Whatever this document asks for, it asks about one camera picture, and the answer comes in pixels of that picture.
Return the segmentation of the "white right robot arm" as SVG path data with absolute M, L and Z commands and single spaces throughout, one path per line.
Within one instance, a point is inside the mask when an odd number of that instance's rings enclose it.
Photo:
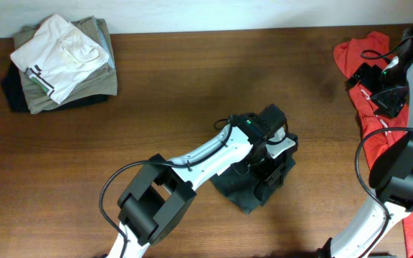
M 346 229 L 317 250 L 317 257 L 367 257 L 395 223 L 413 212 L 413 53 L 395 57 L 377 81 L 371 100 L 380 114 L 395 118 L 410 101 L 407 123 L 390 128 L 403 136 L 374 161 L 369 181 L 361 184 L 366 203 Z

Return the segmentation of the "red t-shirt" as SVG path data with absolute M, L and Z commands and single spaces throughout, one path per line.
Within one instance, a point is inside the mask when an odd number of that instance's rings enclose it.
M 363 64 L 367 63 L 370 66 L 386 67 L 386 62 L 382 59 L 365 60 L 361 58 L 361 53 L 364 50 L 371 49 L 380 54 L 385 54 L 389 51 L 389 36 L 381 32 L 371 32 L 362 39 L 351 39 L 341 43 L 334 48 L 333 58 L 339 70 L 350 78 Z M 378 109 L 371 100 L 371 91 L 367 90 L 362 84 L 356 84 L 348 90 L 348 94 L 354 107 L 357 109 L 359 120 L 361 123 L 361 135 L 365 136 L 369 133 L 388 127 L 404 127 L 408 122 L 408 106 L 405 105 L 402 111 L 396 118 L 387 118 L 383 115 L 376 115 L 374 112 Z M 374 164 L 374 161 L 391 145 L 397 142 L 404 132 L 387 132 L 373 136 L 367 140 L 364 145 L 364 153 L 369 168 Z M 413 214 L 409 215 L 403 221 L 404 238 L 407 256 L 413 258 Z

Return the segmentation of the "dark green t-shirt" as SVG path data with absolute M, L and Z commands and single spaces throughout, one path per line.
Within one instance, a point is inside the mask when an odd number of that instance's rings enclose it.
M 285 177 L 295 164 L 294 159 L 290 157 L 283 167 L 283 175 L 274 186 L 260 181 L 251 172 L 240 175 L 230 168 L 220 176 L 213 176 L 210 181 L 218 192 L 236 204 L 244 214 L 249 214 L 258 206 L 267 203 L 271 195 L 283 185 Z

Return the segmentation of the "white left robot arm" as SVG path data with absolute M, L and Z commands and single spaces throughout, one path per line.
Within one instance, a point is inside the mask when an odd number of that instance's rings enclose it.
M 298 149 L 285 116 L 231 115 L 223 122 L 190 153 L 135 163 L 140 170 L 117 201 L 119 222 L 104 215 L 118 233 L 109 257 L 142 257 L 177 226 L 207 181 L 245 214 L 283 185 Z

